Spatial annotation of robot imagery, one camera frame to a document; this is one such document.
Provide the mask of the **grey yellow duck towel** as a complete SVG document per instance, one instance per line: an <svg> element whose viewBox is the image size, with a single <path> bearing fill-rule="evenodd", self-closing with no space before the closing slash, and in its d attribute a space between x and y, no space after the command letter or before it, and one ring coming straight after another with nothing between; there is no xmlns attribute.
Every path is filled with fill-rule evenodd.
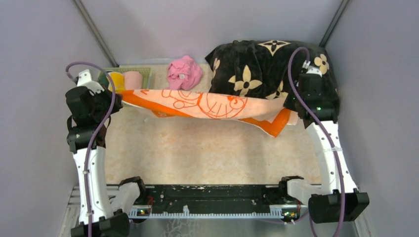
<svg viewBox="0 0 419 237"><path fill-rule="evenodd" d="M122 73L112 71L108 72L108 75L111 77L112 82L114 83L116 93L121 93L122 91L125 91L125 78Z"/></svg>

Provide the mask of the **orange peach towel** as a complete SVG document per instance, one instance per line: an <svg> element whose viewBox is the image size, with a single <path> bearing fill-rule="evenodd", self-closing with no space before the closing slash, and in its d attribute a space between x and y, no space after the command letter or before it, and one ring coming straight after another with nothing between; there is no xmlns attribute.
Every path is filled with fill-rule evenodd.
<svg viewBox="0 0 419 237"><path fill-rule="evenodd" d="M297 113L283 106L283 98L267 100L169 89L125 90L121 96L125 104L153 118L235 120L254 125L272 137L298 122Z"/></svg>

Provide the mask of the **black floral pillow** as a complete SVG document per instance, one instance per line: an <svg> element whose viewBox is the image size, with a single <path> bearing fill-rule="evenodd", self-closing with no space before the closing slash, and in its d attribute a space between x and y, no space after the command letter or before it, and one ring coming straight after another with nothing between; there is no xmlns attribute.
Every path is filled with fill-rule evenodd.
<svg viewBox="0 0 419 237"><path fill-rule="evenodd" d="M305 47L309 52L300 51L294 56L293 81L302 71L304 61L310 61L325 79L328 90L324 98L340 108L337 81L327 51L315 44L295 40L235 40L217 46L205 57L213 71L209 92L268 100L287 96L292 91L288 63L299 47Z"/></svg>

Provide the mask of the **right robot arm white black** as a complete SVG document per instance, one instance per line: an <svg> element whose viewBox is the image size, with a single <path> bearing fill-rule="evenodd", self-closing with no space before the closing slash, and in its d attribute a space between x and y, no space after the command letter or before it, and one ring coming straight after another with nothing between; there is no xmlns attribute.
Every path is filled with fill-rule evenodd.
<svg viewBox="0 0 419 237"><path fill-rule="evenodd" d="M295 199L307 205L316 224L354 222L370 203L359 191L347 168L338 136L338 97L318 73L302 73L286 101L297 115L315 146L321 184L312 185L301 176L285 176L279 182L278 197L283 203Z"/></svg>

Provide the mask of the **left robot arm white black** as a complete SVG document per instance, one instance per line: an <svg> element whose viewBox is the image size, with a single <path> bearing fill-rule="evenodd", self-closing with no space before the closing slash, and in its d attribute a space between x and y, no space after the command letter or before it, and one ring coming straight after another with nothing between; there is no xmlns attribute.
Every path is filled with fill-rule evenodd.
<svg viewBox="0 0 419 237"><path fill-rule="evenodd" d="M107 193L105 175L105 121L122 108L121 96L98 87L77 86L65 94L71 115L67 120L67 143L78 172L80 214L70 230L72 237L126 237L130 231L128 214L143 204L148 191L143 180L122 180L113 200Z"/></svg>

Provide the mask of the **rolled dark green towel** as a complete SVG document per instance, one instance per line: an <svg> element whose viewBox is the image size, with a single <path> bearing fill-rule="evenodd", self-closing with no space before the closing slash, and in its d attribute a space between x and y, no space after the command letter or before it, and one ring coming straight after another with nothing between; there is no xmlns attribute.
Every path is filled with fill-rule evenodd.
<svg viewBox="0 0 419 237"><path fill-rule="evenodd" d="M109 87L109 81L108 81L108 79L107 79L107 76L103 73L103 72L100 72L99 73L99 75L98 75L98 79L97 79L97 82L102 86L102 87L104 87L105 89L108 89L108 87Z"/></svg>

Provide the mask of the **rolled peach towel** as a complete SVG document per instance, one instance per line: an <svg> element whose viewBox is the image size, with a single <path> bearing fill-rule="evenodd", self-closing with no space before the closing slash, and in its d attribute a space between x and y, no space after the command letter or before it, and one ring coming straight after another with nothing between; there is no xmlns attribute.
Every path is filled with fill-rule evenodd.
<svg viewBox="0 0 419 237"><path fill-rule="evenodd" d="M143 76L138 71L128 71L123 73L124 86L126 90L136 90L142 88Z"/></svg>

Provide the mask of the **green plastic basket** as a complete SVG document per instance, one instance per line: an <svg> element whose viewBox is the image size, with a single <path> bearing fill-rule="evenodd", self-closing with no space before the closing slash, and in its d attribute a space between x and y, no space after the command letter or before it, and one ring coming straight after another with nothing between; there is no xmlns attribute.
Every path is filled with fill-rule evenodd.
<svg viewBox="0 0 419 237"><path fill-rule="evenodd" d="M119 72L119 73L125 73L128 71L138 71L143 76L143 83L142 83L142 89L148 89L149 88L149 80L151 78L152 72L151 68L149 67L119 67L119 68L105 68L106 73L108 72Z"/></svg>

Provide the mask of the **pink towel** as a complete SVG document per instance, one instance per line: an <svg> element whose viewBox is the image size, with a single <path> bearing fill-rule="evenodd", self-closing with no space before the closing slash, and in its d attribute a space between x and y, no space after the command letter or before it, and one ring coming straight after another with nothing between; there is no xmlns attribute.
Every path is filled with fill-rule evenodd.
<svg viewBox="0 0 419 237"><path fill-rule="evenodd" d="M200 83L202 76L201 67L190 56L185 55L169 64L168 89L189 91Z"/></svg>

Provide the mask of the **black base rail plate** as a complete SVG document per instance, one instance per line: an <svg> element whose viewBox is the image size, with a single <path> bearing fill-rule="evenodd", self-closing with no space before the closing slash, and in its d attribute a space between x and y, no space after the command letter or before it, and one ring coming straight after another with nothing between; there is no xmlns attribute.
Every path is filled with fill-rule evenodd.
<svg viewBox="0 0 419 237"><path fill-rule="evenodd" d="M306 207L278 185L152 185L134 206L157 218L298 218Z"/></svg>

